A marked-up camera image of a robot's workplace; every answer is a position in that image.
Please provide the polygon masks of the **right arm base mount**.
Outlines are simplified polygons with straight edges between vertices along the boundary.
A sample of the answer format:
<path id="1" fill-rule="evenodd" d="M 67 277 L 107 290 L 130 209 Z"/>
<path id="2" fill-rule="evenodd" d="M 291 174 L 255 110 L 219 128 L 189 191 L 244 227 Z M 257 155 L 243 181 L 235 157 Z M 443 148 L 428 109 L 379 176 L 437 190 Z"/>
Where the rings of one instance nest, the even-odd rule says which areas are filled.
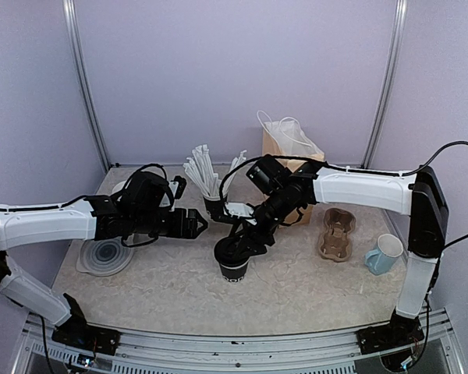
<path id="1" fill-rule="evenodd" d="M 361 354 L 368 355 L 422 341 L 424 332 L 418 317 L 409 319 L 393 312 L 387 323 L 360 329 L 356 336 Z"/>

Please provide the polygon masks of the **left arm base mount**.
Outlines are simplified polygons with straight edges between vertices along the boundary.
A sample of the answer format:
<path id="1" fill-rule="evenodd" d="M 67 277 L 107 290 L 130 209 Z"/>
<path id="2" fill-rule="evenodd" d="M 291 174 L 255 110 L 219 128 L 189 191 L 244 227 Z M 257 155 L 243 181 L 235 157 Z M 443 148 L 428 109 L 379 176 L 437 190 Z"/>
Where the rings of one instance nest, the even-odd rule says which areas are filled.
<path id="1" fill-rule="evenodd" d="M 52 340 L 70 347 L 114 356 L 121 333 L 88 324 L 77 301 L 66 293 L 63 296 L 69 305 L 69 318 L 63 324 L 55 326 Z"/>

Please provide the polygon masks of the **black plastic cup lid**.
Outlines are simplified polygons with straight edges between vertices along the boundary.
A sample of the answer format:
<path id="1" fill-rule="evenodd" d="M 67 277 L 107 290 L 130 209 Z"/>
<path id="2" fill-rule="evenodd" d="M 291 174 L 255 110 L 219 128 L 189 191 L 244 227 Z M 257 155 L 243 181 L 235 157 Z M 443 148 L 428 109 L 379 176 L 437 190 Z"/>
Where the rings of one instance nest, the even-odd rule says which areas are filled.
<path id="1" fill-rule="evenodd" d="M 231 264 L 231 265 L 236 265 L 239 263 L 242 263 L 246 260 L 241 260 L 241 261 L 235 261 L 233 259 L 233 253 L 227 253 L 227 244 L 228 244 L 229 238 L 223 238 L 214 247 L 214 258 L 216 261 L 219 263 L 225 263 L 225 264 Z"/>

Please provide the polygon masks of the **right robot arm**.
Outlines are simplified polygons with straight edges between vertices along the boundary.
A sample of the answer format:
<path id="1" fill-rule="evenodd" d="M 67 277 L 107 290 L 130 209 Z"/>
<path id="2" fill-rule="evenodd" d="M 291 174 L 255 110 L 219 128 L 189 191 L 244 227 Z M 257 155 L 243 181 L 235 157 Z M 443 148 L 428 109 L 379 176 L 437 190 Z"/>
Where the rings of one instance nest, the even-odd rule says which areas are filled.
<path id="1" fill-rule="evenodd" d="M 295 170 L 282 157 L 252 159 L 246 176 L 266 196 L 256 206 L 222 204 L 230 217 L 245 227 L 232 246 L 234 259 L 264 252 L 273 232 L 295 210 L 310 205 L 346 204 L 381 210 L 404 244 L 406 275 L 397 299 L 397 316 L 383 329 L 384 340 L 399 346 L 414 331 L 413 321 L 437 281 L 446 248 L 449 208 L 434 170 L 422 165 L 414 171 L 343 168 L 311 159 Z"/>

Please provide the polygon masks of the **black paper coffee cup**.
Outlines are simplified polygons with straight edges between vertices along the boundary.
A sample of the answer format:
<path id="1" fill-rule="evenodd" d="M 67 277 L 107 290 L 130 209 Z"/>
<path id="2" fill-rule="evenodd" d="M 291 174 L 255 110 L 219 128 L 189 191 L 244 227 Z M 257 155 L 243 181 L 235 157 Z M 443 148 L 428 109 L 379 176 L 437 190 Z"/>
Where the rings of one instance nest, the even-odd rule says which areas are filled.
<path id="1" fill-rule="evenodd" d="M 219 263 L 222 278 L 230 284 L 238 284 L 246 276 L 249 260 L 236 264 Z"/>

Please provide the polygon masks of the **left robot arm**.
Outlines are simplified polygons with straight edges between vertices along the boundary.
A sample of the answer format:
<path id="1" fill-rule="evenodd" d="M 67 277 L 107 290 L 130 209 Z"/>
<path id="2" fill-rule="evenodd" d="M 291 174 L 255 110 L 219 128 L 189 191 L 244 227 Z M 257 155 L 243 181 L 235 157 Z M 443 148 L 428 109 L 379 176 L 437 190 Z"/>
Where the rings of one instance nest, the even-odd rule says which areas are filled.
<path id="1" fill-rule="evenodd" d="M 196 209 L 132 202 L 112 196 L 85 196 L 72 203 L 52 206 L 0 205 L 0 294 L 44 317 L 76 346 L 88 345 L 93 328 L 78 311 L 75 300 L 54 292 L 23 270 L 6 252 L 38 243 L 71 240 L 101 241 L 147 235 L 195 239 L 207 229 L 207 221 Z"/>

